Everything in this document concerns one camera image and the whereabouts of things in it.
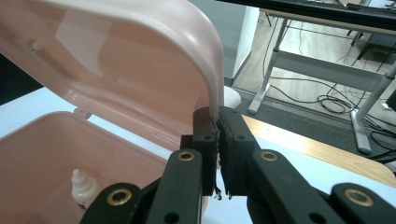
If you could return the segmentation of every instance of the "gray carpet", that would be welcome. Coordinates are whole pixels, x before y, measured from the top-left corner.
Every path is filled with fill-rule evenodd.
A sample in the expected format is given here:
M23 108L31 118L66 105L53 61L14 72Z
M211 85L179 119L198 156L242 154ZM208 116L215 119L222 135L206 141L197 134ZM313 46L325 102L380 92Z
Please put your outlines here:
M327 123L309 119L304 116L299 116L295 113L290 113L289 111L278 109L269 105L261 106L256 115L250 115L248 113L248 107L250 103L251 101L242 99L242 104L238 106L236 110L243 115L247 115L254 119L264 121L282 129L298 133L300 135L315 139L319 142L341 148L366 158L388 152L388 150L377 145L369 137L372 153L370 155L364 155L360 153L355 142L352 124L350 124L348 128L336 127L336 125L329 125ZM392 140L386 141L386 139L382 139L380 143L387 147L396 146Z

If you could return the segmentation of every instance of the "black surface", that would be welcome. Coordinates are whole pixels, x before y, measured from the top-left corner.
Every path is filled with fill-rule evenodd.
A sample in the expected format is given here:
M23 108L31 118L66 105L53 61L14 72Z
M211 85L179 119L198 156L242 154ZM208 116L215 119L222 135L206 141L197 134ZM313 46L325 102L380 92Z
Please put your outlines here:
M229 107L220 109L218 127L221 175L226 194L247 195L244 168L259 146L242 116Z
M356 202L347 197L347 190L355 190L350 196ZM332 188L330 202L347 223L395 223L396 209L376 193L360 185L351 183L335 185Z
M218 141L219 130L210 118L209 107L194 111L192 148L199 151L203 158L202 186L204 196L212 196L216 185Z
M112 193L118 190L126 190L131 193L131 198L125 203L120 205L113 205L108 203L108 197L113 195ZM85 212L84 217L81 220L81 224L107 224L107 223L131 223L135 216L136 205L140 200L140 188L136 185L129 183L118 183L111 185L96 197L95 201L91 204L88 210Z
M181 149L173 152L166 163L146 223L201 223L201 171L202 156L198 151Z
M396 91L388 98L387 105L396 111Z
M0 105L40 88L37 81L0 54Z
M276 223L344 223L281 153L256 150L248 168Z

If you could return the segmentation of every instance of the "metal table leg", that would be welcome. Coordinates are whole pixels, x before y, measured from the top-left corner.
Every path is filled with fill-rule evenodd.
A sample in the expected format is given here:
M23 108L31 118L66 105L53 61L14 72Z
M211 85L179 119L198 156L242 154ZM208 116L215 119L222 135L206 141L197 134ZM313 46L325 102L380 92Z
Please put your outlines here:
M385 89L389 86L396 75L396 62L392 65L387 73L382 76L381 80L376 84L375 89L371 93L370 97L364 103L360 110L355 110L350 113L352 120L353 130L355 132L356 143L358 150L361 153L371 153L371 147L369 139L367 137L366 129L364 128L364 117L367 115L369 110L373 107L375 102L379 99Z
M248 108L247 112L249 114L255 115L257 111L260 108L260 105L262 104L262 100L264 99L265 93L267 92L269 88L269 83L268 80L270 79L272 70L274 68L274 64L276 61L276 57L279 51L279 45L282 40L283 34L285 33L285 28L288 20L283 20L282 26L280 27L279 34L277 36L276 40L276 45L274 46L273 53L271 55L270 62L268 63L268 68L267 71L265 72L264 75L264 81L262 82L262 86L260 87L259 91L256 93L256 96L254 97L253 101L250 104L250 107Z

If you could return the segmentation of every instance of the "container hinge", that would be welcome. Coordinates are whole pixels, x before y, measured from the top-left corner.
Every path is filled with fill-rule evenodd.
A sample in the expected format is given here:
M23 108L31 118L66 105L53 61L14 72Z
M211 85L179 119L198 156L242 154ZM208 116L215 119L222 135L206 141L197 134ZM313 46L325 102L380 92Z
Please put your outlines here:
M87 111L85 111L85 110L83 110L81 108L76 108L74 110L74 114L79 116L82 119L89 119L91 117L91 115L92 115L90 112L87 112Z

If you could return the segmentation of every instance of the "brass screw insert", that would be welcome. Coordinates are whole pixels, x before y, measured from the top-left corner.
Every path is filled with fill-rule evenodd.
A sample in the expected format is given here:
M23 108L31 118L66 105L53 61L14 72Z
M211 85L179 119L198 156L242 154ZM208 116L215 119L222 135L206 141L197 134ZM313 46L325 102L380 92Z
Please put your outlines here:
M262 158L266 161L277 161L277 155L273 152L262 152Z
M357 189L346 189L344 191L346 197L353 203L361 206L370 207L374 205L373 199L366 193Z
M113 206L123 205L132 198L132 192L128 189L114 189L107 196L107 203Z
M177 158L181 161L192 161L194 159L194 154L192 154L192 152L185 151L179 153Z

